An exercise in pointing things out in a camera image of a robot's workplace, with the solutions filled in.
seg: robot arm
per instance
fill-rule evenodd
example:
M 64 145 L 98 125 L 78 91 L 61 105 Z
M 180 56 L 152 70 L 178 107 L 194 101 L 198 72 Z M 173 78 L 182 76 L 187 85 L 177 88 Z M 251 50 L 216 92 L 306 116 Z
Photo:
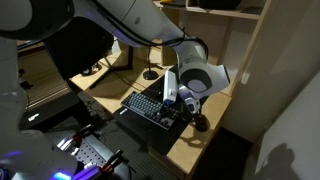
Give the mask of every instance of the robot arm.
M 96 22 L 131 46 L 158 45 L 154 39 L 172 46 L 180 82 L 195 100 L 229 84 L 223 66 L 207 63 L 203 44 L 187 36 L 151 0 L 0 0 L 0 166 L 20 172 L 23 179 L 50 179 L 58 171 L 73 175 L 77 161 L 41 132 L 19 131 L 26 97 L 18 82 L 15 41 L 9 39 L 49 37 L 76 16 Z

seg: wall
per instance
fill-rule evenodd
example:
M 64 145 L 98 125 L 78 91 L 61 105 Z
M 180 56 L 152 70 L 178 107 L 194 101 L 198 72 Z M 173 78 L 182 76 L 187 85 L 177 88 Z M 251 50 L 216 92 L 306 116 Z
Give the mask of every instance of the wall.
M 254 142 L 320 68 L 320 2 L 274 0 L 223 127 Z
M 257 163 L 247 162 L 243 179 L 319 179 L 319 92 L 320 73 L 264 134 Z

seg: wooden shelf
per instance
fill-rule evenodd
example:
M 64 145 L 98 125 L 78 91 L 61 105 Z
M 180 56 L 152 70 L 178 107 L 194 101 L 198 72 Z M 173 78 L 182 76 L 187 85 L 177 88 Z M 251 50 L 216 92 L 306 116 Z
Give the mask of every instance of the wooden shelf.
M 168 6 L 168 5 L 160 4 L 160 1 L 154 1 L 154 3 L 159 8 L 184 10 L 188 12 L 197 12 L 197 13 L 237 17 L 237 18 L 252 19 L 252 20 L 259 20 L 260 12 L 262 10 L 262 8 L 257 8 L 257 7 L 239 7 L 236 10 L 214 10 L 214 9 L 202 9 L 196 6 L 192 6 L 192 7 Z

